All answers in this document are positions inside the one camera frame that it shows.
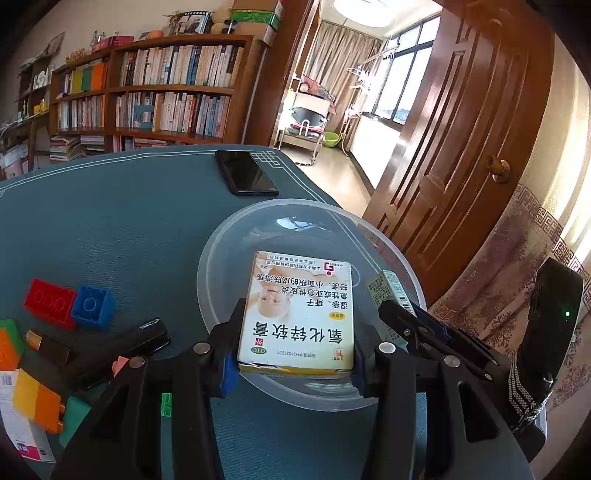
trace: smartphone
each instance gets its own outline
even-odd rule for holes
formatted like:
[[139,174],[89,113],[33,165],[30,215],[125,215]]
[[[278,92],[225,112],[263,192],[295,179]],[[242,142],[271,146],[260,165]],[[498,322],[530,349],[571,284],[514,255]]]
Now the smartphone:
[[269,197],[279,195],[279,190],[249,152],[218,150],[216,161],[228,189],[234,195]]

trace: window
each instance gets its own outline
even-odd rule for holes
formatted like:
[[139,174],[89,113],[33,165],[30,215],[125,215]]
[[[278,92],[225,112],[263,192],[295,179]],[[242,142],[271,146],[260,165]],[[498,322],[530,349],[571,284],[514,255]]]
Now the window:
[[386,49],[397,44],[398,48],[378,67],[372,83],[379,88],[368,96],[368,112],[404,125],[425,75],[438,27],[439,17],[430,18],[390,38]]

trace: ceiling light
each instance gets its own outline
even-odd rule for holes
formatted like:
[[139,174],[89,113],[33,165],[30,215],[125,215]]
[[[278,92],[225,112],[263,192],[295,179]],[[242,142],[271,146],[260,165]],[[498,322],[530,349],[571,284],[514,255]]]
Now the ceiling light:
[[335,0],[333,6],[344,17],[366,27],[386,27],[392,20],[383,0]]

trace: barcode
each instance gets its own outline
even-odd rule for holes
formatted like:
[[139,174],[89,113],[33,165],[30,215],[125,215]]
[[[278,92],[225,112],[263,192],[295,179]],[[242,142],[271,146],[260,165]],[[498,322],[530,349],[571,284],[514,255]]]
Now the barcode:
[[406,297],[399,297],[398,301],[403,309],[408,310],[410,313],[413,313],[410,307],[410,303],[406,299]]

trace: clear plastic bowl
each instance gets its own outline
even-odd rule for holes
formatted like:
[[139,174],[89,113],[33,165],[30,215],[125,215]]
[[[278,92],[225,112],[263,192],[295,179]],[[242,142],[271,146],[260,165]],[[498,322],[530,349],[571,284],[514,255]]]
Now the clear plastic bowl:
[[[197,270],[197,296],[208,332],[227,322],[238,299],[246,297],[259,250],[351,263],[354,321],[373,324],[384,340],[391,339],[390,334],[366,288],[379,271],[396,273],[408,297],[426,309],[423,291],[407,260],[368,222],[325,203],[277,199],[236,212],[207,241]],[[242,376],[270,396],[310,410],[353,410],[376,402],[361,397],[349,377]]]

